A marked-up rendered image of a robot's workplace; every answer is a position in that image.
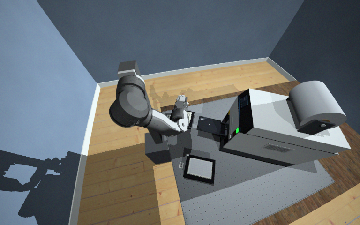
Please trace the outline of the grey cylinder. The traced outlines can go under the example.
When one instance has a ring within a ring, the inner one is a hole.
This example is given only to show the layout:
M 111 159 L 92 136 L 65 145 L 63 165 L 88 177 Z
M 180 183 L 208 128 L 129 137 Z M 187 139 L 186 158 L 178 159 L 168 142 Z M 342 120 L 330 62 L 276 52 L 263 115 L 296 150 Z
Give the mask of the grey cylinder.
M 300 127 L 316 120 L 329 120 L 338 127 L 347 117 L 326 85 L 321 81 L 303 82 L 289 92 L 289 98 Z

